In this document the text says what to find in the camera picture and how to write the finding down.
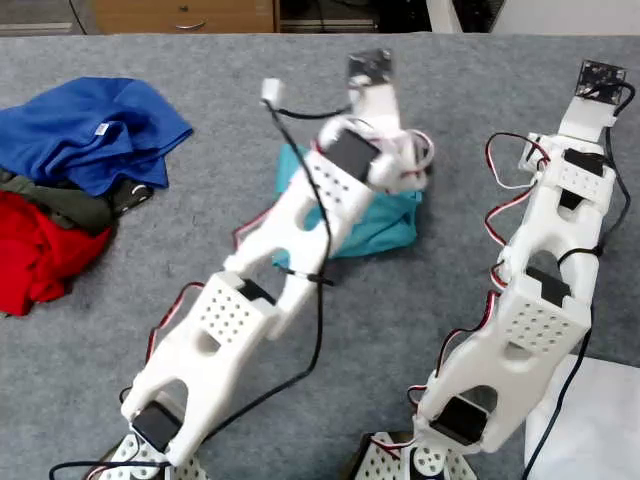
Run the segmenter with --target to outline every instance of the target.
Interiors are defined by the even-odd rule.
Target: red t-shirt
[[[107,228],[91,237],[80,229],[65,230],[8,192],[0,192],[0,219],[0,311],[12,315],[63,296],[64,279],[82,272],[111,232]]]

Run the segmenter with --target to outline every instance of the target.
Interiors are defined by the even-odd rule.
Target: blue cloth
[[[308,150],[300,147],[302,153]],[[276,193],[287,189],[289,179],[298,169],[298,160],[289,145],[284,145],[278,158]],[[377,193],[373,203],[356,224],[342,247],[333,255],[358,257],[405,247],[413,243],[416,232],[416,210],[422,203],[422,192],[406,192],[396,195]],[[320,209],[314,207],[305,219],[305,228],[313,228],[320,221]]]
[[[140,80],[78,78],[0,111],[0,166],[43,185],[67,179],[91,195],[121,176],[166,188],[164,155],[192,132]]]

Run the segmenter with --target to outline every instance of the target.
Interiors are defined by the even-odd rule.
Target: teal cloth
[[[306,154],[308,149],[300,148]],[[278,158],[276,193],[287,189],[289,180],[298,169],[298,160],[289,145],[283,145]],[[342,247],[332,256],[360,257],[406,247],[415,241],[416,210],[422,203],[422,192],[404,192],[395,195],[376,193],[373,203],[356,224]],[[320,221],[320,209],[314,207],[305,219],[305,229],[313,228]],[[277,258],[285,263],[284,258]]]

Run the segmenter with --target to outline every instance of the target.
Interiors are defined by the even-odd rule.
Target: black wire
[[[76,11],[76,7],[73,5],[73,0],[69,0],[69,7],[71,7],[71,12],[73,13],[73,16],[76,18],[76,22],[78,22],[78,26],[80,27],[80,30],[82,30],[82,34],[87,35],[87,31],[84,29],[84,25],[82,25],[82,22],[80,21],[80,16]]]
[[[118,468],[118,467],[154,467],[154,468],[167,468],[170,467],[171,464],[169,462],[102,462],[100,460],[79,460],[75,462],[65,462],[59,463],[58,465],[54,465],[49,469],[49,480],[56,480],[56,472],[58,470],[64,470],[67,468],[77,468],[77,467],[108,467]]]
[[[606,88],[616,88],[616,87],[623,87],[629,91],[629,94],[624,99],[624,101],[620,103],[620,105],[618,105],[613,112],[613,116],[617,117],[618,115],[620,115],[620,113],[622,113],[622,111],[625,108],[627,108],[627,106],[629,106],[631,101],[636,96],[636,89],[630,83],[615,82],[615,83],[610,83],[605,85],[598,85],[590,89],[588,92],[583,93],[582,96],[588,97],[589,95],[592,95],[597,91],[600,91]],[[564,262],[569,256],[575,253],[587,253],[587,254],[595,255],[597,257],[601,256],[602,253],[604,252],[605,245],[607,244],[607,242],[609,242],[609,239],[611,238],[611,235],[613,235],[613,233],[616,230],[618,230],[618,228],[620,228],[625,218],[627,217],[627,213],[629,213],[629,208],[631,207],[631,194],[629,193],[629,190],[627,189],[627,186],[625,185],[624,180],[622,179],[622,174],[620,173],[620,170],[618,169],[618,166],[616,165],[616,162],[613,156],[613,145],[611,141],[611,127],[605,127],[604,129],[604,148],[605,148],[605,162],[616,173],[616,183],[618,184],[618,187],[620,188],[620,191],[624,196],[624,205],[622,207],[622,210],[620,210],[620,214],[618,215],[618,218],[616,219],[616,221],[613,223],[611,227],[609,227],[600,236],[600,240],[598,241],[598,244],[595,247],[573,248],[565,252],[558,259],[558,262],[557,262],[558,267],[560,267],[560,265],[562,265],[562,262]]]
[[[322,0],[316,0],[316,5],[318,6],[318,16],[320,17],[320,31],[327,33],[327,28],[324,24],[324,12],[322,11]]]
[[[593,328],[593,322],[594,322],[594,314],[595,314],[595,307],[593,304],[591,304],[592,328]],[[564,381],[564,384],[562,385],[562,389],[560,390],[560,394],[558,395],[558,401],[556,402],[556,408],[553,411],[553,415],[551,415],[551,419],[547,424],[547,428],[544,430],[544,433],[542,434],[542,437],[540,437],[540,440],[538,441],[538,444],[536,445],[535,450],[531,454],[531,457],[527,462],[527,466],[525,467],[520,480],[527,480],[527,478],[529,477],[529,473],[531,472],[531,469],[533,468],[533,465],[536,462],[538,455],[540,455],[540,451],[542,450],[542,447],[544,447],[544,444],[547,441],[547,438],[549,437],[549,434],[551,433],[551,430],[553,429],[553,426],[555,425],[556,420],[558,419],[558,415],[560,415],[560,410],[562,410],[562,403],[564,402],[564,397],[567,394],[567,390],[569,390],[569,386],[573,381],[573,377],[575,377],[576,374],[578,373],[578,370],[580,370],[580,366],[582,365],[582,360],[584,359],[584,355],[587,351],[587,347],[589,346],[590,339],[591,339],[591,329],[589,329],[589,331],[587,331],[585,336],[582,338],[582,344],[580,345],[580,351],[578,352],[578,358],[576,358],[576,363],[573,364],[573,368],[571,369],[571,372],[569,372],[567,379]]]
[[[300,164],[300,166],[302,167],[302,169],[305,172],[305,175],[307,177],[307,181],[309,182],[309,185],[311,186],[311,189],[313,190],[313,194],[314,194],[314,196],[316,198],[316,202],[318,203],[318,206],[320,208],[320,215],[322,216],[322,219],[324,220],[325,229],[327,231],[327,243],[326,243],[324,255],[323,255],[323,258],[322,258],[322,263],[320,264],[320,268],[318,269],[318,276],[319,277],[323,277],[324,272],[325,272],[327,259],[329,258],[329,255],[331,253],[331,238],[332,238],[332,236],[331,236],[331,226],[329,225],[329,218],[327,216],[327,210],[325,209],[324,204],[322,203],[322,199],[320,198],[320,192],[318,191],[318,187],[316,187],[315,182],[313,181],[313,176],[311,174],[311,170],[309,169],[309,166],[305,163],[304,157],[303,157],[302,153],[300,152],[300,150],[298,149],[298,145],[296,144],[296,142],[294,141],[293,137],[291,136],[291,134],[287,130],[286,126],[282,123],[282,120],[279,117],[278,111],[275,110],[273,108],[273,106],[269,102],[264,101],[264,103],[265,103],[267,109],[269,110],[269,113],[271,114],[271,117],[273,119],[273,123],[275,124],[276,128],[280,131],[280,133],[282,133],[282,136],[284,137],[286,142],[289,144],[291,149],[296,154],[296,158],[298,159],[298,163]],[[237,419],[239,419],[240,417],[245,415],[250,410],[253,410],[255,407],[257,407],[261,403],[265,402],[266,400],[268,400],[269,398],[271,398],[275,394],[277,394],[277,393],[279,393],[279,392],[281,392],[283,390],[286,390],[287,388],[293,386],[294,384],[298,383],[300,380],[308,377],[311,374],[311,372],[313,372],[313,370],[316,367],[316,364],[318,363],[318,358],[320,357],[320,350],[322,349],[322,334],[323,334],[323,327],[324,327],[324,309],[323,309],[323,303],[324,302],[323,302],[323,283],[322,282],[318,282],[316,284],[316,291],[317,291],[317,299],[318,299],[318,302],[317,302],[316,343],[315,343],[315,347],[314,347],[314,350],[313,350],[313,355],[311,356],[311,360],[310,360],[309,365],[307,366],[307,368],[304,369],[302,372],[294,375],[293,377],[291,377],[286,382],[281,383],[280,385],[272,388],[271,390],[269,390],[266,393],[263,393],[258,398],[256,398],[252,402],[250,402],[247,405],[245,405],[244,407],[242,407],[237,412],[235,412],[232,415],[230,415],[229,417],[227,417],[223,422],[221,422],[211,432],[209,432],[209,434],[204,438],[202,443],[205,443],[208,440],[210,440],[217,433],[219,433],[220,431],[224,430],[226,427],[231,425]]]
[[[120,393],[118,394],[118,400],[120,400],[120,405],[124,403],[124,394],[130,391],[132,388],[133,388],[132,386],[128,386],[120,390]]]
[[[338,110],[334,110],[333,112],[325,112],[325,113],[299,113],[292,112],[291,110],[287,110],[286,108],[279,108],[277,112],[280,115],[284,115],[285,117],[295,118],[296,120],[324,120],[326,118],[335,117],[336,115],[342,115],[343,113],[347,113],[351,110],[351,105],[347,105],[346,107],[339,108]]]
[[[337,3],[338,5],[343,5],[345,7],[353,8],[355,10],[371,10],[371,2],[367,1],[365,3],[351,3],[345,0],[331,0],[333,3]]]

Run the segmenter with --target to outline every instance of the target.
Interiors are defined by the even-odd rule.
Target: wooden cabinet
[[[93,0],[102,33],[269,33],[278,0]]]

